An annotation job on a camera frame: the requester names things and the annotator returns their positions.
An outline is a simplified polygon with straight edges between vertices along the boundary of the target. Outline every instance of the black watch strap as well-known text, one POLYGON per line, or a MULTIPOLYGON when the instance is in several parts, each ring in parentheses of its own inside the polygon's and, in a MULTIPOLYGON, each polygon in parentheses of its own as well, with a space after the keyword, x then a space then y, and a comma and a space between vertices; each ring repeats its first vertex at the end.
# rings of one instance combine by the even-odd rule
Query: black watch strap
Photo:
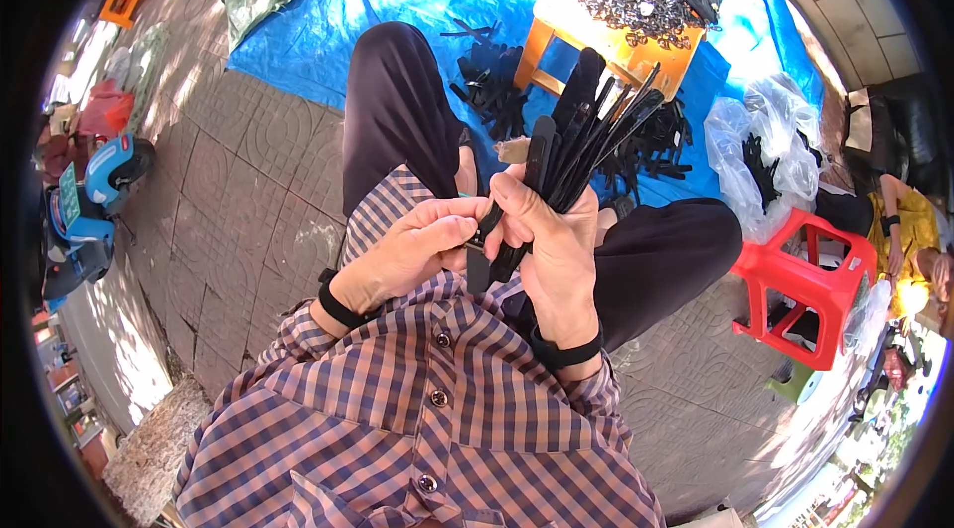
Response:
POLYGON ((321 307, 324 308, 324 311, 349 330, 360 328, 368 321, 377 317, 377 313, 359 315, 338 302, 338 299, 331 294, 331 278, 337 274, 337 270, 326 268, 318 277, 318 280, 321 282, 321 287, 318 289, 318 302, 321 303, 321 307))
POLYGON ((599 331, 588 344, 560 350, 553 342, 547 342, 540 335, 540 326, 534 326, 531 331, 531 349, 540 362, 551 371, 565 369, 590 360, 603 349, 603 322, 599 322, 599 331))
POLYGON ((881 216, 881 232, 884 234, 884 238, 891 235, 891 226, 894 224, 900 224, 900 215, 897 213, 889 217, 881 216))

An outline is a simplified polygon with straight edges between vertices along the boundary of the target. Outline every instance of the shirt button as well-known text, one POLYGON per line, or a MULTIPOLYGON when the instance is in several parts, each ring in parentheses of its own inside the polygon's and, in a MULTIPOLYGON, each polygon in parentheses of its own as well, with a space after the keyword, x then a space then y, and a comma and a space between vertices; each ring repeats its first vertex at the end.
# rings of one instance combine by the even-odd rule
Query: shirt button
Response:
POLYGON ((434 480, 434 477, 430 474, 421 474, 421 477, 418 478, 418 488, 425 493, 433 493, 437 491, 437 480, 434 480))
POLYGON ((430 403, 434 404, 438 408, 444 408, 447 406, 447 394, 444 393, 444 390, 434 390, 430 393, 430 403))

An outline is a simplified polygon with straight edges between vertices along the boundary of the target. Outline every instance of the blue tarp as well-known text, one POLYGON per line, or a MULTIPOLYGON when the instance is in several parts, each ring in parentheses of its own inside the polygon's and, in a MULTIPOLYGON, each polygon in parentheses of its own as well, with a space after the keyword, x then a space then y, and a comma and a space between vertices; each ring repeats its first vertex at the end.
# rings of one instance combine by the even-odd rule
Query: blue tarp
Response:
MULTIPOLYGON (((348 64, 358 37, 381 21, 405 21, 419 27, 431 44, 441 74, 460 83, 457 58, 470 47, 467 38, 442 38, 442 31, 458 31, 451 21, 459 18, 472 26, 500 21, 494 41, 522 45, 533 21, 536 0, 292 0, 269 16, 232 53, 228 67, 251 74, 279 89, 314 102, 343 109, 348 64)), ((723 0, 720 30, 709 33, 680 88, 679 98, 692 128, 695 143, 685 148, 682 162, 694 169, 684 181, 640 176, 642 203, 661 206, 676 199, 718 197, 718 179, 709 169, 702 121, 718 95, 740 97, 747 79, 784 70, 801 87, 810 104, 821 111, 823 88, 785 0, 723 0)), ((557 42, 542 67, 566 80, 576 62, 576 50, 557 42)), ((479 119, 449 90, 447 99, 455 114, 482 129, 479 119)), ((524 108, 528 126, 540 114, 549 114, 555 98, 531 87, 524 108)), ((475 133, 484 178, 500 169, 485 133, 475 133)), ((595 178, 594 188, 606 194, 605 179, 595 178)))

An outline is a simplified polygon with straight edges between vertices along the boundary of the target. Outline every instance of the electric scooter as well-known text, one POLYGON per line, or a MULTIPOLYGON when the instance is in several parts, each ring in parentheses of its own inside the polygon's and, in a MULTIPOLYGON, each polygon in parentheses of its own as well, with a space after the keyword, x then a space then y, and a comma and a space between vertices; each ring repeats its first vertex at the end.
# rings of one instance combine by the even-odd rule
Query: electric scooter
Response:
POLYGON ((124 133, 89 158, 84 182, 70 164, 58 187, 43 190, 42 295, 50 312, 84 281, 94 284, 109 272, 118 213, 155 158, 152 143, 124 133))

